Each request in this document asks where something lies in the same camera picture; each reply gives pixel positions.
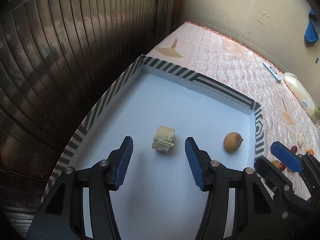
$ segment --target white remote control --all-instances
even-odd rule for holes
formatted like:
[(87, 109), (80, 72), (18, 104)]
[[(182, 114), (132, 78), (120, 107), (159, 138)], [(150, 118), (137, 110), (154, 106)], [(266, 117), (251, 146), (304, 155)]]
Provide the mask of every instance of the white remote control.
[(273, 67), (270, 66), (268, 62), (264, 62), (262, 65), (265, 67), (266, 70), (268, 70), (268, 72), (277, 82), (281, 82), (282, 77), (277, 73), (277, 71)]

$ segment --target white label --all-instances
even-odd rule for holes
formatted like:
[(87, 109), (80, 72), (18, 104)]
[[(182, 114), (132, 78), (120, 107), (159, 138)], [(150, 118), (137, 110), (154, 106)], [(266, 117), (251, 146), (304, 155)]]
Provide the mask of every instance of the white label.
[(304, 98), (303, 100), (302, 100), (302, 104), (303, 104), (303, 106), (306, 108), (306, 109), (308, 109), (308, 108), (310, 108), (310, 104), (308, 103), (308, 101), (306, 100), (306, 98)]

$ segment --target metal screw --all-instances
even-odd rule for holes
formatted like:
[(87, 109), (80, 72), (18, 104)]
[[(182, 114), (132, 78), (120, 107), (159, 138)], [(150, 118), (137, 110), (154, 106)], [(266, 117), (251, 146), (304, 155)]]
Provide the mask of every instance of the metal screw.
[(248, 173), (248, 174), (253, 174), (254, 170), (251, 169), (251, 168), (245, 168), (245, 172)]
[(282, 219), (287, 219), (288, 218), (288, 212), (284, 211), (281, 216), (282, 216)]
[(210, 161), (210, 165), (213, 167), (218, 167), (220, 165), (220, 162), (218, 161)]
[(101, 160), (100, 162), (99, 162), (99, 165), (100, 166), (107, 166), (109, 164), (109, 162), (107, 161), (107, 160)]
[(67, 167), (67, 168), (64, 170), (64, 172), (65, 172), (66, 174), (70, 174), (71, 172), (73, 172), (73, 168), (72, 168), (72, 167)]

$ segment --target wall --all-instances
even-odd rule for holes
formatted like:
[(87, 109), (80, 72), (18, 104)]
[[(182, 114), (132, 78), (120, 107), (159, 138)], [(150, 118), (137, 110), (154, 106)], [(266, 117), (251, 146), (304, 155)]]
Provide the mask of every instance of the wall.
[(184, 0), (180, 23), (207, 26), (255, 49), (294, 73), (320, 104), (320, 41), (304, 40), (309, 11), (306, 0)]

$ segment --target red fruit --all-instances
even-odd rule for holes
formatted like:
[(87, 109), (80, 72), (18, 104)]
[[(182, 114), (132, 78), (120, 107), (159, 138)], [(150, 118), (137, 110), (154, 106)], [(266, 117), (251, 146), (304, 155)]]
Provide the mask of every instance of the red fruit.
[(290, 151), (292, 151), (293, 153), (297, 153), (298, 147), (295, 146), (295, 145), (293, 145), (293, 146), (291, 147)]
[(284, 171), (285, 170), (285, 165), (283, 164), (283, 163), (280, 163), (280, 169), (279, 169), (279, 171)]

